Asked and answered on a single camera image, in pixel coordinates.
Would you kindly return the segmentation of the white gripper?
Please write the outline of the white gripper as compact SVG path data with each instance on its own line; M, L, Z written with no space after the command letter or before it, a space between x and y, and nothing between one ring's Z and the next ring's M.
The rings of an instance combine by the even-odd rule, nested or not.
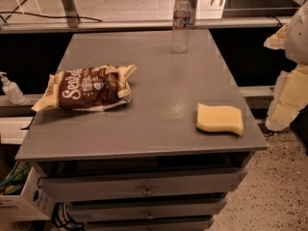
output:
M266 127L282 131L308 105L308 3L304 3L291 19L264 42L264 46L284 49L286 57L298 65L291 72L278 76L273 100L269 105Z

